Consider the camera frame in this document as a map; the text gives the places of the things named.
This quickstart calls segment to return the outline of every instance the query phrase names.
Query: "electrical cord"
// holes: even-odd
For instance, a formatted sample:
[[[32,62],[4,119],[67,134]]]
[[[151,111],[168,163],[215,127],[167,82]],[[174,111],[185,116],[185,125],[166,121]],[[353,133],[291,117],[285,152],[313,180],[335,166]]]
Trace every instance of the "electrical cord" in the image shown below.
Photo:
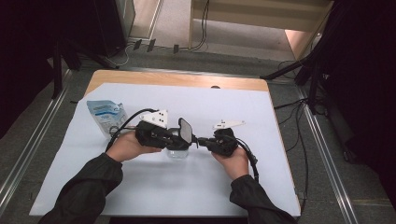
[[[144,112],[150,112],[150,113],[153,113],[153,112],[157,112],[158,110],[154,110],[154,109],[142,109],[142,110],[139,110],[139,111],[137,111],[136,113],[134,113],[131,117],[129,117],[115,132],[114,132],[114,134],[111,136],[111,139],[110,139],[110,141],[108,142],[108,144],[107,144],[107,147],[106,147],[106,151],[105,152],[107,152],[110,148],[111,148],[111,146],[113,146],[113,144],[114,144],[114,142],[116,141],[116,139],[119,137],[119,135],[120,135],[120,132],[123,130],[123,129],[129,129],[129,128],[125,128],[126,127],[126,125],[132,120],[132,119],[134,119],[137,115],[139,115],[139,114],[141,114],[141,113],[144,113]]]
[[[202,20],[201,20],[201,28],[202,28],[202,39],[200,41],[200,43],[197,46],[192,47],[191,49],[189,48],[180,48],[180,49],[187,49],[187,51],[196,51],[198,49],[200,49],[202,47],[202,45],[205,43],[206,41],[206,23],[207,23],[207,14],[209,12],[209,0],[207,0],[206,5],[205,5],[205,9],[204,9],[204,14],[202,16]],[[124,52],[126,54],[126,61],[124,63],[115,63],[113,61],[111,61],[109,58],[106,57],[106,60],[108,60],[110,63],[116,65],[116,66],[123,66],[125,64],[127,64],[129,62],[129,54],[127,52],[127,49],[131,46],[134,46],[135,43],[128,45],[127,47],[125,47]],[[155,46],[156,48],[160,48],[160,49],[170,49],[168,47],[161,47],[161,46]]]
[[[114,64],[114,65],[116,65],[116,66],[123,66],[123,65],[125,65],[125,64],[127,64],[128,62],[129,62],[129,55],[128,55],[128,52],[126,51],[129,47],[131,47],[131,46],[134,46],[134,43],[132,44],[132,45],[128,45],[127,47],[125,47],[125,49],[124,49],[124,52],[125,52],[125,54],[126,54],[126,61],[125,61],[125,63],[114,63],[113,61],[111,61],[110,59],[108,59],[107,57],[106,57],[106,60],[108,60],[110,63],[112,63],[112,64]]]
[[[209,13],[209,3],[210,1],[207,0],[205,8],[204,8],[204,14],[202,15],[201,19],[201,29],[202,29],[202,38],[201,41],[198,45],[192,47],[192,48],[180,48],[180,49],[187,49],[188,51],[196,51],[201,48],[201,46],[205,43],[206,41],[206,23],[207,23],[207,15]]]
[[[246,144],[244,141],[242,141],[239,138],[235,138],[235,140],[238,142],[238,145],[245,150],[245,152],[247,153],[247,158],[250,161],[250,166],[253,169],[253,175],[254,175],[254,179],[259,182],[259,171],[257,170],[256,167],[256,163],[257,163],[257,159],[256,157],[253,155],[253,152],[251,152],[250,148],[248,147],[248,144]]]
[[[282,63],[294,63],[294,62],[295,62],[295,61],[290,61],[290,60],[288,60],[288,61],[283,61],[283,62],[279,63],[279,64],[277,65],[277,71],[280,70],[280,65],[281,65]],[[289,79],[294,79],[294,77],[288,77],[288,76],[286,76],[286,74],[283,74],[282,76],[283,76],[283,77],[286,77],[286,78],[289,78]]]
[[[334,7],[332,8],[332,10],[330,10],[330,11],[327,12],[326,16],[323,18],[323,20],[321,21],[320,25],[318,26],[318,29],[315,31],[315,34],[318,33],[318,31],[319,31],[321,25],[323,24],[323,22],[325,22],[325,21],[328,19],[328,17],[330,16],[330,14],[331,14],[337,7],[338,7],[338,5],[334,6]],[[315,49],[315,48],[313,48],[313,41],[312,41],[312,42],[311,42],[311,47],[310,47],[310,52],[312,52],[314,49]],[[280,65],[281,65],[282,63],[287,63],[287,62],[290,62],[290,63],[291,63],[291,62],[299,62],[300,65],[301,65],[302,67],[310,68],[310,67],[305,66],[303,63],[301,63],[300,60],[298,60],[298,61],[284,61],[284,62],[281,62],[281,63],[277,66],[277,70],[279,71]],[[282,75],[282,76],[283,76],[283,77],[286,77],[286,78],[294,79],[294,77],[288,77],[288,76],[286,76],[285,74]]]
[[[304,109],[306,107],[307,101],[308,101],[308,98],[304,98],[304,99],[297,100],[297,101],[289,103],[289,104],[278,105],[278,106],[274,107],[274,109],[280,109],[280,108],[284,108],[284,107],[287,107],[287,106],[291,106],[291,105],[296,105],[297,104],[297,106],[295,106],[291,110],[290,116],[287,119],[285,119],[284,121],[282,121],[281,123],[286,122],[287,120],[289,120],[291,118],[291,116],[293,115],[294,111],[295,111],[294,115],[295,115],[295,121],[296,121],[296,126],[297,126],[297,140],[296,140],[296,142],[294,143],[294,145],[292,147],[290,147],[290,148],[288,148],[286,150],[286,152],[291,151],[292,149],[294,149],[297,146],[297,144],[299,142],[301,142],[301,146],[303,148],[303,153],[304,153],[304,167],[305,167],[304,197],[303,197],[303,201],[301,203],[301,215],[303,214],[304,209],[305,209],[306,199],[307,199],[307,194],[308,194],[308,185],[309,185],[309,182],[308,182],[309,181],[308,157],[307,157],[306,147],[305,147],[304,139],[303,139],[303,136],[301,134],[301,128],[300,128],[300,120],[301,120],[301,117],[303,116]],[[320,103],[322,100],[317,98],[315,101]]]
[[[298,134],[298,136],[299,136],[299,138],[300,138],[300,140],[301,140],[301,146],[302,146],[302,148],[303,148],[303,153],[304,153],[304,164],[305,164],[305,188],[304,188],[303,202],[302,202],[302,204],[301,204],[301,215],[302,215],[303,212],[304,212],[304,209],[305,209],[306,198],[307,198],[307,194],[308,194],[308,170],[309,170],[309,168],[308,168],[308,157],[307,157],[307,154],[306,154],[305,143],[304,143],[304,139],[303,139],[303,137],[302,137],[302,135],[301,135],[301,130],[300,130],[300,118],[301,118],[301,116],[300,116],[300,117],[298,116],[298,112],[299,112],[299,110],[300,110],[300,107],[301,107],[301,105],[299,106],[299,108],[297,109],[297,112],[296,112],[296,123],[297,123],[297,134]],[[299,217],[296,218],[296,221],[297,221],[297,222],[300,220],[300,217],[301,217],[301,216],[299,216]]]

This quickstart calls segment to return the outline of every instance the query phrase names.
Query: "hand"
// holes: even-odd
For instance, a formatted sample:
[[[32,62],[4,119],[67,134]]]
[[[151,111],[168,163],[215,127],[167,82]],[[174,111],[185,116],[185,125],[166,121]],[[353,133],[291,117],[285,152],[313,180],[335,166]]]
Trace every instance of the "hand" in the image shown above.
[[[212,155],[224,166],[225,172],[232,180],[242,175],[248,175],[248,156],[241,147],[238,147],[231,157],[220,156],[214,152]]]
[[[123,162],[131,160],[141,154],[160,152],[160,148],[156,147],[143,147],[134,136],[134,132],[122,134],[108,149],[106,154],[115,161]]]

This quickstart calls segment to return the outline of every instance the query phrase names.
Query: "table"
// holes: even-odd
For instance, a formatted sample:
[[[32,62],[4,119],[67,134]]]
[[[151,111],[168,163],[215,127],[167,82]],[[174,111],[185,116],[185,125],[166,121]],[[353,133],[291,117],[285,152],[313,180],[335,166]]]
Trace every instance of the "table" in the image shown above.
[[[326,24],[332,9],[329,0],[211,0],[207,19],[285,29],[296,60]],[[193,19],[202,19],[206,0],[191,0],[190,38]]]
[[[184,118],[197,136],[210,137],[213,134],[211,124],[220,118],[244,117],[247,124],[233,130],[235,135],[247,141],[259,159],[257,166],[262,174],[262,186],[275,205],[293,216],[300,215],[290,168],[264,80],[208,74],[107,70],[93,74],[86,96],[78,102],[64,142],[30,215],[41,216],[49,211],[64,183],[86,161],[104,151],[108,140],[95,126],[85,104],[87,100],[105,100],[105,97],[115,103],[123,103],[129,115],[148,106],[166,108],[169,110],[169,127],[177,127],[178,118]],[[246,109],[244,113],[232,104],[239,100],[239,106]],[[245,210],[229,202],[231,180],[207,149],[190,147],[189,153],[188,158],[182,161],[167,158],[163,150],[162,153],[142,155],[124,162],[124,179],[107,196],[102,215],[246,216]]]

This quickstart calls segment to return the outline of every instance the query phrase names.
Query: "black jacket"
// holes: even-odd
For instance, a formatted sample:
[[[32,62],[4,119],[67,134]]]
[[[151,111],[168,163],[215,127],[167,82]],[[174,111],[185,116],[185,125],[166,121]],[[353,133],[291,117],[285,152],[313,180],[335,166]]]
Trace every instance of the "black jacket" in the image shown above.
[[[106,204],[106,196],[122,181],[122,164],[107,154],[94,158],[69,180],[54,208],[39,223],[93,223]],[[275,207],[262,186],[250,175],[231,184],[230,201],[247,209],[250,224],[296,223],[288,213]]]

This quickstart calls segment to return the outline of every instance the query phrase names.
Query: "white paper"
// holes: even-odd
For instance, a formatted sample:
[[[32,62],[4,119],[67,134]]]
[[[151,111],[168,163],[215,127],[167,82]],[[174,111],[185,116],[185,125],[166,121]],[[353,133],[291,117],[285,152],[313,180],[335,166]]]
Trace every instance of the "white paper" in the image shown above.
[[[167,109],[168,127],[178,127],[178,119],[183,118],[197,137],[212,137],[212,126],[219,120],[243,120],[246,124],[233,131],[259,160],[260,183],[277,207],[292,216],[300,215],[269,92],[114,83],[103,84],[78,102],[30,215],[46,214],[62,186],[106,148],[107,140],[92,119],[87,100],[123,103],[128,115],[144,108]],[[106,197],[103,215],[247,215],[244,209],[229,202],[231,179],[205,147],[192,145],[188,158],[182,161],[169,159],[165,150],[123,163],[124,178]]]

